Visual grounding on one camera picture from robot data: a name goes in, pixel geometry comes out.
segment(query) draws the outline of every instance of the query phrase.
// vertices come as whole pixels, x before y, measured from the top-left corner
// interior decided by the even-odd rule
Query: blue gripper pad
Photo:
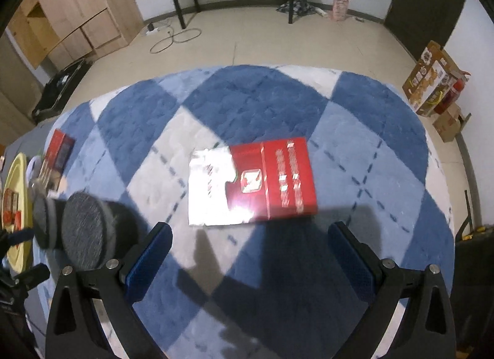
[[[127,302],[132,304],[144,298],[171,249],[172,240],[173,234],[170,226],[167,223],[158,222],[144,241],[134,246],[125,256],[125,264],[120,271],[120,280],[125,285]]]
[[[376,295],[374,276],[335,223],[328,229],[328,245],[358,298],[372,303]]]

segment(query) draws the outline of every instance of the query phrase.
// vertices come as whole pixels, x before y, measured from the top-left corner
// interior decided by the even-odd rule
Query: baseboard
[[[228,9],[236,7],[278,7],[285,3],[285,0],[224,0],[220,2],[210,2],[201,5],[202,10],[217,10],[217,9]],[[323,10],[332,10],[332,5],[326,5],[323,3],[310,2],[310,4],[321,8]],[[188,6],[182,9],[183,14],[194,13],[196,8],[194,6]],[[147,25],[149,23],[157,22],[159,20],[164,20],[169,17],[176,16],[177,12],[174,10],[172,12],[164,13],[162,15],[153,17],[151,19],[145,20],[144,23]],[[369,15],[367,13],[358,12],[356,10],[348,9],[348,14],[352,16],[361,17],[362,19],[369,20],[371,22],[376,22],[379,24],[384,23],[384,19],[379,19],[378,17]]]
[[[477,179],[475,177],[475,172],[473,171],[470,154],[468,154],[468,149],[466,148],[465,139],[463,138],[463,135],[461,133],[458,133],[458,135],[456,136],[456,142],[458,143],[461,159],[463,159],[463,166],[465,166],[466,179],[468,181],[468,187],[470,189],[470,201],[472,203],[472,222],[475,229],[483,225]]]

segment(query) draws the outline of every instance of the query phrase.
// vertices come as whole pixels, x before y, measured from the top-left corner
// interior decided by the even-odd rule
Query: blue argyle blanket
[[[380,258],[438,264],[451,288],[453,221],[436,151],[398,92],[371,78],[298,66],[196,69],[81,104],[56,128],[76,140],[60,198],[85,190],[126,204],[144,231],[158,221],[173,229],[170,254],[134,305],[171,359],[332,357],[366,309],[327,247],[335,221]],[[188,226],[193,149],[290,137],[307,139],[317,216]],[[45,261],[36,245],[34,257]],[[47,317],[54,287],[50,279],[38,289]],[[399,305],[376,356],[402,314]]]

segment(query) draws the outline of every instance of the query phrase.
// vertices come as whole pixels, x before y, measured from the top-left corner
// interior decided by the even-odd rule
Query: black cable
[[[174,28],[173,28],[172,26],[170,26],[170,25],[168,25],[168,27],[171,29],[171,32],[169,32],[169,33],[168,33],[168,34],[169,34],[169,36],[168,36],[168,37],[166,37],[166,38],[164,38],[164,39],[162,39],[162,40],[159,40],[156,44],[154,44],[154,45],[153,45],[153,46],[149,49],[149,53],[150,53],[150,54],[159,54],[160,52],[163,52],[165,49],[170,48],[173,44],[184,44],[185,42],[189,42],[189,41],[191,41],[191,40],[193,40],[193,39],[196,39],[197,37],[199,37],[199,36],[203,33],[203,31],[202,31],[201,29],[196,29],[196,28],[193,28],[193,29],[186,29],[186,30],[183,30],[183,31],[178,32],[177,34],[175,34]],[[175,40],[175,37],[176,37],[176,36],[179,36],[180,34],[184,34],[184,33],[189,32],[189,31],[197,31],[197,32],[199,32],[199,33],[198,33],[197,35],[195,35],[195,36],[193,36],[193,37],[189,38],[189,39],[184,40],[184,41],[177,41],[177,40]],[[157,45],[161,44],[163,41],[166,41],[166,40],[171,40],[170,45],[167,45],[165,48],[162,48],[162,49],[160,49],[160,50],[158,50],[158,51],[153,51],[153,49],[154,49]]]
[[[26,320],[28,320],[29,324],[31,326],[33,326],[36,330],[38,330],[39,333],[46,338],[46,334],[43,331],[41,331],[40,328],[36,324],[33,323],[33,321],[31,321],[31,318],[29,317],[29,315],[27,313],[26,313]]]

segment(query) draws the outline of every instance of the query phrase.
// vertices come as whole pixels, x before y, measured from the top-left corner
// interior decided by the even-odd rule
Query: dark door
[[[384,25],[418,59],[429,41],[444,46],[465,0],[392,0]]]

